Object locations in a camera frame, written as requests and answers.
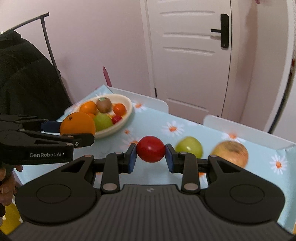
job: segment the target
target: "door handle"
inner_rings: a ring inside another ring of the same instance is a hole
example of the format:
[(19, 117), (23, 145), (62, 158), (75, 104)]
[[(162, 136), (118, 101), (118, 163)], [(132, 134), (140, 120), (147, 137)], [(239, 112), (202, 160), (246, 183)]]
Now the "door handle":
[(220, 15), (221, 30), (211, 29), (213, 33), (221, 33), (221, 47), (228, 49), (229, 47), (229, 16), (227, 14)]

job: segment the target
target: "finger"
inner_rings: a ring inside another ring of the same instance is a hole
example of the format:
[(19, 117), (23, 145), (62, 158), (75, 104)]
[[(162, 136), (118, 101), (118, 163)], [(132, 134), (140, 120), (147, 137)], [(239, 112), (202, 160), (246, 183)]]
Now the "finger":
[(6, 175), (6, 169), (4, 167), (0, 168), (0, 181), (4, 179)]
[(2, 194), (8, 193), (10, 191), (13, 191), (15, 189), (15, 177), (13, 174), (10, 175), (10, 177), (2, 182), (2, 185), (0, 186), (0, 191)]
[(0, 194), (0, 202), (3, 206), (9, 206), (12, 203), (13, 191), (9, 191), (5, 194)]
[(22, 172), (22, 166), (15, 166), (15, 169), (16, 169), (18, 172)]

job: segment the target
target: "clothing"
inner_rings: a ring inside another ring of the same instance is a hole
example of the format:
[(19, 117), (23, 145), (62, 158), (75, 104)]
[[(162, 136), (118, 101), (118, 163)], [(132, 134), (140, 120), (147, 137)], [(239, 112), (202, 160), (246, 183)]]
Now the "clothing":
[(0, 35), (0, 113), (57, 120), (71, 106), (51, 62), (14, 30)]

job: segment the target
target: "red object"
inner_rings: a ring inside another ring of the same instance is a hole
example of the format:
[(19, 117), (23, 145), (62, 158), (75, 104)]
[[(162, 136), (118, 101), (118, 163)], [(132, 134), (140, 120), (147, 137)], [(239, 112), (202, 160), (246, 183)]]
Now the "red object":
[(158, 162), (165, 156), (165, 145), (157, 137), (143, 137), (137, 144), (138, 156), (146, 162)]
[(116, 104), (116, 105), (113, 107), (113, 112), (114, 112), (114, 114), (116, 114), (116, 115), (123, 116), (123, 115), (125, 115), (125, 113), (126, 113), (126, 107), (124, 106), (124, 104)]
[(109, 74), (108, 74), (108, 72), (107, 72), (107, 70), (105, 69), (104, 66), (103, 66), (103, 73), (104, 73), (104, 76), (105, 76), (107, 86), (112, 87), (112, 84), (111, 84), (111, 81), (110, 81), (110, 78), (109, 78)]
[(117, 122), (119, 122), (122, 119), (122, 117), (120, 115), (115, 115), (112, 117), (112, 123), (113, 125)]

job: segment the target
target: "fruit bowl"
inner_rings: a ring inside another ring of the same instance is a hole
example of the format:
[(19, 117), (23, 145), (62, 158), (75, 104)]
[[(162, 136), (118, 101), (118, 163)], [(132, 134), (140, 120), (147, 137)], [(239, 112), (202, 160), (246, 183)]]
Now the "fruit bowl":
[[(126, 114), (124, 116), (122, 116), (122, 119), (119, 122), (115, 123), (114, 125), (110, 126), (109, 128), (101, 130), (101, 131), (97, 131), (94, 136), (96, 139), (109, 136), (109, 135), (119, 131), (126, 124), (126, 122), (128, 121), (128, 119), (131, 116), (131, 113), (133, 111), (133, 104), (132, 104), (131, 100), (128, 97), (126, 97), (124, 95), (119, 95), (119, 94), (105, 94), (105, 95), (101, 95), (101, 96), (97, 96), (97, 97), (85, 100), (83, 103), (85, 103), (87, 101), (94, 101), (96, 103), (97, 99), (101, 98), (101, 97), (109, 98), (111, 100), (112, 104), (114, 104), (114, 103), (115, 104), (117, 104), (117, 103), (124, 104), (126, 107)], [(74, 109), (73, 112), (79, 111), (79, 108), (81, 105), (79, 105), (76, 109)]]

